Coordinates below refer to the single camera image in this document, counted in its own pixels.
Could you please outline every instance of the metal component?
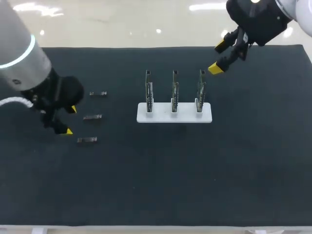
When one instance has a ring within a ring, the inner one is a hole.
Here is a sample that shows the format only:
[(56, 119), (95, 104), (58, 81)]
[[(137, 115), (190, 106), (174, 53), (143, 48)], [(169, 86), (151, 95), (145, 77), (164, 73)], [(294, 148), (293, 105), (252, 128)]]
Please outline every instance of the metal component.
[(174, 78), (172, 83), (172, 112), (177, 112), (177, 105), (179, 102), (179, 82), (177, 81), (178, 71), (174, 71)]
[(102, 118), (102, 115), (94, 115), (94, 116), (85, 116), (83, 117), (83, 120), (97, 120), (101, 118)]
[(152, 77), (151, 72), (146, 70), (145, 75), (145, 96), (146, 96), (146, 108), (147, 112), (153, 111), (153, 83), (152, 83)]
[(90, 96), (92, 97), (106, 97), (107, 96), (107, 92), (100, 92), (100, 93), (95, 93), (95, 92), (90, 92)]
[(200, 70), (197, 87), (197, 100), (196, 100), (197, 112), (203, 111), (203, 106), (205, 102), (206, 84), (207, 84), (206, 73), (205, 71)]
[(97, 141), (98, 141), (97, 137), (84, 137), (77, 139), (77, 143), (89, 143), (89, 142), (96, 143)]

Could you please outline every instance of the white cable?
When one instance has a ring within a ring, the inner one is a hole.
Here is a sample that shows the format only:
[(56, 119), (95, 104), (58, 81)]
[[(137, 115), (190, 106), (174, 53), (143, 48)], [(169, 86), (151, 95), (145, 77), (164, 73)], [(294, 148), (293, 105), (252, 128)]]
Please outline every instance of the white cable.
[(0, 106), (3, 106), (3, 105), (5, 105), (7, 103), (10, 103), (10, 102), (19, 102), (21, 104), (24, 104), (28, 108), (33, 107), (33, 103), (30, 100), (25, 99), (23, 97), (8, 97), (8, 98), (5, 98), (5, 99), (0, 101)]

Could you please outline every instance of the small metal part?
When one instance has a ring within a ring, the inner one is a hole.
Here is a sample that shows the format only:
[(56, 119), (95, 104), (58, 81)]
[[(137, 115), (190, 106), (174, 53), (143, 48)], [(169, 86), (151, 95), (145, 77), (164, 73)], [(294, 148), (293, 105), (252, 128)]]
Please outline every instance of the small metal part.
[(198, 81), (198, 88), (197, 88), (197, 112), (203, 111), (203, 106), (205, 102), (205, 93), (206, 93), (206, 73), (205, 71), (200, 70), (199, 72), (199, 81)]
[(83, 117), (83, 120), (97, 120), (101, 118), (102, 118), (102, 115), (94, 115), (94, 116), (85, 116)]
[(152, 112), (153, 110), (153, 83), (152, 83), (152, 77), (151, 72), (146, 70), (145, 75), (145, 96), (146, 96), (146, 108), (147, 112)]
[(100, 92), (100, 93), (95, 93), (95, 92), (90, 92), (90, 96), (91, 97), (106, 97), (107, 96), (107, 92)]
[(177, 105), (179, 102), (179, 82), (177, 81), (178, 71), (174, 71), (174, 78), (172, 83), (172, 112), (177, 112)]
[(84, 138), (78, 138), (77, 143), (96, 143), (98, 141), (97, 137), (84, 137)]

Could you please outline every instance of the white rack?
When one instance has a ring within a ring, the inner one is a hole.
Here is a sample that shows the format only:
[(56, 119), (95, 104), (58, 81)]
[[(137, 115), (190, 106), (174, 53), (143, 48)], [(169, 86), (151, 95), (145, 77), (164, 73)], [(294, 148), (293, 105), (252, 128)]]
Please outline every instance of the white rack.
[(211, 123), (213, 121), (211, 106), (204, 103), (202, 112), (197, 112), (195, 102), (179, 102), (177, 112), (172, 112), (171, 102), (153, 102), (153, 111), (146, 111), (146, 102), (137, 107), (138, 123)]

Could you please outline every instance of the electronic component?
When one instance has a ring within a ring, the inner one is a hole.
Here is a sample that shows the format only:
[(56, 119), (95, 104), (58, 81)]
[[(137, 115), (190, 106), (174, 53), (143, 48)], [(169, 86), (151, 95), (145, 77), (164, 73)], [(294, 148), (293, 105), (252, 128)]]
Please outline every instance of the electronic component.
[(100, 92), (100, 93), (96, 93), (96, 92), (90, 92), (90, 96), (91, 97), (106, 97), (107, 96), (107, 92)]
[(197, 112), (203, 111), (203, 106), (205, 102), (206, 84), (207, 84), (206, 73), (205, 71), (200, 70), (197, 88), (197, 100), (196, 100)]
[(151, 72), (146, 70), (145, 75), (145, 95), (146, 95), (146, 108), (147, 112), (152, 112), (153, 110), (153, 83)]
[(97, 141), (98, 141), (97, 137), (84, 137), (77, 139), (77, 143), (96, 143)]
[(102, 118), (102, 115), (94, 115), (94, 116), (85, 116), (83, 120), (99, 120)]
[(172, 83), (172, 112), (177, 112), (177, 105), (179, 102), (179, 83), (177, 81), (178, 71), (174, 71)]

